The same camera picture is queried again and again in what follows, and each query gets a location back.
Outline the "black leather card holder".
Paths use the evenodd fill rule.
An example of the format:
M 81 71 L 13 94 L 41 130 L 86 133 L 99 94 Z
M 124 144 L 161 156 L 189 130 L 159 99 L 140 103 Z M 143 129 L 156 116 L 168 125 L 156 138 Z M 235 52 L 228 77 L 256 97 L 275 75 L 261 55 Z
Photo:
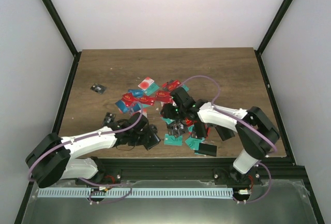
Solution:
M 151 124 L 147 127 L 146 133 L 143 139 L 143 146 L 147 151 L 158 145 L 161 139 L 157 135 L 158 130 L 154 124 Z

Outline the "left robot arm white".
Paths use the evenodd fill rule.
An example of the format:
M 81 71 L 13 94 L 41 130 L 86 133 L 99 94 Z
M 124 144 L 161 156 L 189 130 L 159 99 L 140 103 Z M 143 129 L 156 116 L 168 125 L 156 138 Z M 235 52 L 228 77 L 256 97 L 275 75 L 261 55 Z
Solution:
M 143 146 L 146 150 L 159 143 L 157 128 L 146 116 L 135 113 L 129 119 L 115 120 L 110 113 L 98 130 L 77 136 L 60 137 L 53 132 L 33 149 L 25 162 L 28 179 L 39 188 L 47 188 L 60 180 L 77 180 L 81 184 L 115 183 L 97 157 L 84 155 L 109 148 L 128 145 Z

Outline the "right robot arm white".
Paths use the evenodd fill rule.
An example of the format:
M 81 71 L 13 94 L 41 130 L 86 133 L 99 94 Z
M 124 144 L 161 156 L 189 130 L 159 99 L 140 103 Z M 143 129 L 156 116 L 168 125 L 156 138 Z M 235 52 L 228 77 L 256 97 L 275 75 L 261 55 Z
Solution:
M 236 184 L 242 184 L 252 167 L 277 150 L 275 144 L 280 133 L 258 107 L 232 109 L 204 99 L 194 100 L 182 87 L 171 91 L 170 97 L 173 102 L 163 105 L 161 116 L 176 121 L 192 121 L 197 137 L 207 136 L 208 124 L 217 129 L 223 141 L 238 134 L 243 150 L 230 170 L 230 179 Z

